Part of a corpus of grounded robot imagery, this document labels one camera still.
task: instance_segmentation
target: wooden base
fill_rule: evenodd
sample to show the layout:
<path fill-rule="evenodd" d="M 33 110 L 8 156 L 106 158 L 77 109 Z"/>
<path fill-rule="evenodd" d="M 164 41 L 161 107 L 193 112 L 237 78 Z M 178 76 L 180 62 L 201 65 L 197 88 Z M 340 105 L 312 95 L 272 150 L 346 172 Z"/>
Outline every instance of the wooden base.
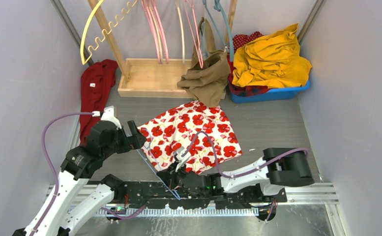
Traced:
<path fill-rule="evenodd" d="M 190 97 L 176 86 L 191 66 L 191 60 L 170 59 L 159 64 L 157 59 L 127 59 L 130 76 L 121 76 L 118 93 L 122 97 Z"/>

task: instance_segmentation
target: wooden clothing rack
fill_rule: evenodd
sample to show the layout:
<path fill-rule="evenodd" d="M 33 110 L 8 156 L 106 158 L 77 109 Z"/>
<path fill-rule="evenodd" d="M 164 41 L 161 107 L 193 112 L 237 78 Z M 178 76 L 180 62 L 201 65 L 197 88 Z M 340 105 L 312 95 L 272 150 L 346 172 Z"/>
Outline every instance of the wooden clothing rack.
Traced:
<path fill-rule="evenodd" d="M 130 12 L 130 9 L 137 4 L 135 0 L 132 4 L 127 3 L 127 10 L 121 10 L 122 16 L 115 16 L 116 22 L 108 22 L 101 4 L 104 0 L 88 0 L 92 12 L 84 28 L 84 33 L 80 46 L 81 60 L 85 64 L 91 57 L 92 51 L 99 47 L 99 43 L 108 39 L 111 51 L 116 58 L 117 64 L 121 70 L 121 80 L 118 85 L 118 93 L 122 97 L 190 97 L 185 90 L 177 87 L 177 82 L 181 76 L 186 74 L 190 68 L 191 60 L 186 59 L 185 63 L 182 59 L 170 59 L 169 64 L 159 64 L 157 59 L 124 59 L 117 41 L 113 35 L 113 29 L 123 20 L 124 16 Z M 235 8 L 237 0 L 230 0 L 230 9 L 228 20 L 230 28 L 233 26 Z M 88 46 L 89 57 L 85 59 L 84 46 L 85 37 L 91 23 L 92 18 L 98 21 L 102 30 L 103 38 L 96 37 L 96 46 Z M 228 42 L 228 35 L 225 35 L 225 41 Z"/>

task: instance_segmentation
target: white fabric with red flowers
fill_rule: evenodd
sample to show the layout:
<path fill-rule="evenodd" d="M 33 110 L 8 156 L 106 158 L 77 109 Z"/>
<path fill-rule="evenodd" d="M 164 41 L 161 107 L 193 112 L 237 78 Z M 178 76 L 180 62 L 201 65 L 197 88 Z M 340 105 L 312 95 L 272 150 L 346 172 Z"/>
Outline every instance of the white fabric with red flowers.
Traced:
<path fill-rule="evenodd" d="M 172 108 L 140 126 L 139 130 L 147 138 L 142 150 L 157 171 L 174 163 L 174 151 L 180 147 L 188 148 L 200 130 L 211 137 L 219 163 L 242 154 L 223 110 L 219 106 L 207 108 L 200 101 Z M 190 153 L 187 172 L 200 174 L 215 166 L 214 152 L 204 134 L 198 135 Z"/>

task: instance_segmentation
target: dark red garment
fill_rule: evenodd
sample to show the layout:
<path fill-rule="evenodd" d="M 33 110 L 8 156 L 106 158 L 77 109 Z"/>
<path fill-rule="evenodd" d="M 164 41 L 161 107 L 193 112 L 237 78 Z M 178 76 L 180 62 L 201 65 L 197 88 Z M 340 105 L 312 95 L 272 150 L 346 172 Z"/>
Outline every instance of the dark red garment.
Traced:
<path fill-rule="evenodd" d="M 251 35 L 237 34 L 236 36 L 233 37 L 234 52 L 236 52 L 238 48 L 243 47 L 247 43 L 250 43 L 251 41 L 257 38 L 260 38 L 262 36 L 263 34 L 261 34 L 259 31 L 256 31 Z M 231 70 L 231 74 L 228 77 L 229 89 L 230 89 L 230 92 L 232 92 L 234 95 L 241 96 L 241 97 L 249 97 L 249 96 L 262 94 L 270 90 L 267 86 L 239 87 L 239 86 L 233 85 L 234 66 L 233 66 L 233 63 L 230 61 L 230 54 L 227 55 L 227 61 L 230 65 L 230 70 Z"/>
<path fill-rule="evenodd" d="M 103 111 L 110 95 L 111 87 L 116 85 L 117 62 L 103 60 L 88 67 L 81 76 L 81 112 Z M 100 121 L 100 117 L 80 116 L 80 139 L 91 131 L 91 127 Z"/>

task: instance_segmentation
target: brown garment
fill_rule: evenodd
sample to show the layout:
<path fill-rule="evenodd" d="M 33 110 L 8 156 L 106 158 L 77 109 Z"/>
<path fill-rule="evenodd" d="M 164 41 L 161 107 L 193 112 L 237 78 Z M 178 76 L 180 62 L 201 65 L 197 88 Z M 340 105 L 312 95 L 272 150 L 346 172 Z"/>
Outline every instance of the brown garment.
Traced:
<path fill-rule="evenodd" d="M 223 50 L 216 50 L 214 35 L 211 26 L 205 18 L 202 18 L 199 24 L 200 39 L 202 42 L 201 51 L 209 56 L 204 60 L 203 68 L 200 67 L 196 48 L 192 55 L 191 68 L 186 75 L 181 77 L 177 83 L 179 88 L 191 95 L 194 99 L 200 100 L 208 107 L 216 107 L 220 104 L 221 97 L 227 86 L 227 77 L 231 73 L 227 63 L 226 53 Z"/>

